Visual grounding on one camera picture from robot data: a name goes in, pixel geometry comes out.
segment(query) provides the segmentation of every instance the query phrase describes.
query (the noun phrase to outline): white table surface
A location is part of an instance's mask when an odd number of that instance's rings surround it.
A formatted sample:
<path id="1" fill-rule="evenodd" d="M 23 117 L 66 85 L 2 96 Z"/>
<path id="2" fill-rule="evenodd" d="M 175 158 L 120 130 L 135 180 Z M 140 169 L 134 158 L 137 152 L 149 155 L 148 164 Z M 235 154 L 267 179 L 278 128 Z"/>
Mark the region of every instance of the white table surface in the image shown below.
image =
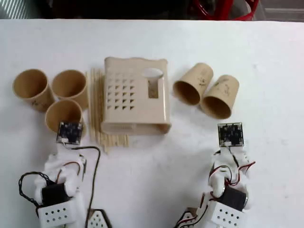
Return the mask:
<path id="1" fill-rule="evenodd" d="M 172 128 L 164 137 L 132 137 L 130 148 L 103 154 L 94 208 L 114 228 L 172 228 L 207 187 L 218 149 L 217 123 L 243 122 L 255 205 L 247 228 L 301 227 L 304 208 L 304 23 L 214 21 L 0 20 L 0 227 L 39 227 L 35 208 L 19 195 L 18 179 L 41 171 L 55 149 L 44 114 L 12 92 L 14 77 L 42 69 L 104 68 L 104 58 L 166 58 Z M 231 74 L 240 89 L 229 119 L 207 117 L 172 94 L 172 84 L 197 62 Z M 82 144 L 90 144 L 88 135 Z M 91 192 L 95 151 L 83 192 Z M 33 196 L 32 178 L 24 191 Z"/>

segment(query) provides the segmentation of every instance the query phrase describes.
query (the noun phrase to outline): paper cup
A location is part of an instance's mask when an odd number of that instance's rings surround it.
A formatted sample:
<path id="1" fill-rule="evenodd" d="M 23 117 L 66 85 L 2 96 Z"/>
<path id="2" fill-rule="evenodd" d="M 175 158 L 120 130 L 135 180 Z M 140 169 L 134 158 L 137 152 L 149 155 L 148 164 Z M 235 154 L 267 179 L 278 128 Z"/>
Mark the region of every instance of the paper cup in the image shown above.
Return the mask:
<path id="1" fill-rule="evenodd" d="M 84 110 L 88 107 L 87 79 L 77 70 L 66 70 L 59 73 L 52 83 L 53 93 L 59 99 L 72 99 Z"/>
<path id="2" fill-rule="evenodd" d="M 48 108 L 45 116 L 47 128 L 55 133 L 58 133 L 59 124 L 61 121 L 83 123 L 82 136 L 85 135 L 86 127 L 82 117 L 82 109 L 76 101 L 64 99 L 53 103 Z"/>
<path id="3" fill-rule="evenodd" d="M 214 118 L 229 118 L 238 88 L 239 82 L 233 76 L 222 75 L 203 97 L 200 103 L 201 108 L 207 115 Z"/>
<path id="4" fill-rule="evenodd" d="M 45 112 L 55 101 L 47 79 L 40 70 L 23 71 L 15 78 L 13 91 L 17 97 L 29 103 L 33 109 Z"/>
<path id="5" fill-rule="evenodd" d="M 213 77 L 213 70 L 205 63 L 197 63 L 173 85 L 175 95 L 189 105 L 197 105 Z"/>

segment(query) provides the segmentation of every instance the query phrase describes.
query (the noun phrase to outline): black circuit board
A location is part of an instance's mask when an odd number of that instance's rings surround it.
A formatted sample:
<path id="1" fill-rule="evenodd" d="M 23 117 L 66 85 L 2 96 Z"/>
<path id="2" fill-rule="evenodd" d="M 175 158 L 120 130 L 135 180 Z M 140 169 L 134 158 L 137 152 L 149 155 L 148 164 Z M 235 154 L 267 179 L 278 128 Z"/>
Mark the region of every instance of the black circuit board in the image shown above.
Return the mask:
<path id="1" fill-rule="evenodd" d="M 220 147 L 244 146 L 242 123 L 218 124 L 218 136 Z"/>
<path id="2" fill-rule="evenodd" d="M 60 122 L 57 143 L 79 145 L 83 124 L 78 122 Z"/>

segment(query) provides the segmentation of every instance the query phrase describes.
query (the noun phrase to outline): red object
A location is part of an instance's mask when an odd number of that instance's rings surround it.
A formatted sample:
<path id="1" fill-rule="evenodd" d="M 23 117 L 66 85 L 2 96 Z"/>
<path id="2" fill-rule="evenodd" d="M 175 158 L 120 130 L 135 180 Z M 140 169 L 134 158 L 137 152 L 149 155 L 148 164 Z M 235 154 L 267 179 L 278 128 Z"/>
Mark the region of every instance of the red object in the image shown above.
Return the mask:
<path id="1" fill-rule="evenodd" d="M 257 9 L 258 0 L 245 0 L 251 8 L 251 12 L 232 19 L 232 20 L 252 20 L 253 15 Z M 210 15 L 202 6 L 200 0 L 192 0 L 193 7 L 198 11 L 202 20 L 229 20 L 228 16 L 233 4 L 233 0 L 218 0 L 214 15 Z"/>

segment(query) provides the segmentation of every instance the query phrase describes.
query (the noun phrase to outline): electrical wire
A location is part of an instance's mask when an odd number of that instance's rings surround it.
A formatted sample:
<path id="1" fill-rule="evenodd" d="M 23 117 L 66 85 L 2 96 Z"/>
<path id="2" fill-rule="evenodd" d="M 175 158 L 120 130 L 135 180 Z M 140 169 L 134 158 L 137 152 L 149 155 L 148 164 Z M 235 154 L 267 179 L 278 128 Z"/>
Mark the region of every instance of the electrical wire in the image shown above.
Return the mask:
<path id="1" fill-rule="evenodd" d="M 183 225 L 183 226 L 181 226 L 181 227 L 179 227 L 179 228 L 183 228 L 183 227 L 189 227 L 189 226 L 194 226 L 195 224 L 198 224 L 200 221 L 201 221 L 201 219 L 203 218 L 203 216 L 205 215 L 205 213 L 206 213 L 206 211 L 207 211 L 207 208 L 208 208 L 208 205 L 206 205 L 206 208 L 205 208 L 205 210 L 204 210 L 204 213 L 201 215 L 201 217 L 199 218 L 199 220 L 197 220 L 195 223 L 192 223 L 192 224 L 185 224 L 185 225 Z"/>
<path id="2" fill-rule="evenodd" d="M 70 165 L 70 164 L 77 164 L 78 165 L 78 171 L 77 171 L 77 176 L 78 176 L 79 173 L 80 173 L 80 169 L 81 169 L 79 163 L 76 162 L 76 161 L 70 161 L 70 162 L 65 163 L 63 166 L 67 166 L 67 165 Z M 55 183 L 58 183 L 59 176 L 60 176 L 61 172 L 62 172 L 62 170 L 59 170 Z"/>
<path id="3" fill-rule="evenodd" d="M 42 172 L 35 172 L 35 171 L 24 173 L 24 174 L 20 177 L 20 179 L 19 179 L 19 181 L 18 181 L 19 194 L 20 194 L 20 196 L 22 196 L 23 198 L 27 199 L 29 202 L 31 202 L 32 204 L 35 205 L 35 207 L 36 207 L 36 210 L 35 210 L 35 211 L 36 211 L 36 215 L 39 217 L 39 215 L 38 215 L 38 209 L 41 208 L 42 206 L 39 205 L 35 199 L 28 197 L 28 196 L 27 196 L 26 194 L 24 194 L 23 191 L 22 191 L 22 182 L 23 182 L 23 179 L 24 179 L 26 176 L 29 176 L 29 175 L 39 175 L 39 176 L 41 176 L 43 179 L 45 179 L 47 185 L 49 185 L 49 184 L 51 184 L 51 183 L 54 183 L 54 182 L 51 181 L 50 178 L 49 178 L 46 174 L 44 174 L 44 173 L 42 173 Z"/>
<path id="4" fill-rule="evenodd" d="M 98 151 L 98 157 L 97 157 L 97 161 L 96 161 L 96 165 L 95 165 L 95 169 L 94 169 L 94 174 L 93 174 L 91 199 L 90 199 L 90 202 L 89 202 L 89 208 L 87 210 L 86 220 L 85 220 L 85 228 L 86 228 L 87 225 L 88 225 L 88 222 L 89 222 L 89 215 L 90 215 L 91 206 L 92 206 L 92 202 L 93 202 L 93 198 L 94 198 L 95 178 L 96 178 L 96 173 L 97 173 L 97 168 L 98 168 L 99 160 L 100 160 L 100 157 L 101 157 L 101 151 L 96 146 L 79 146 L 79 147 L 72 147 L 71 148 L 71 150 L 83 150 L 83 149 L 95 149 L 95 150 Z"/>

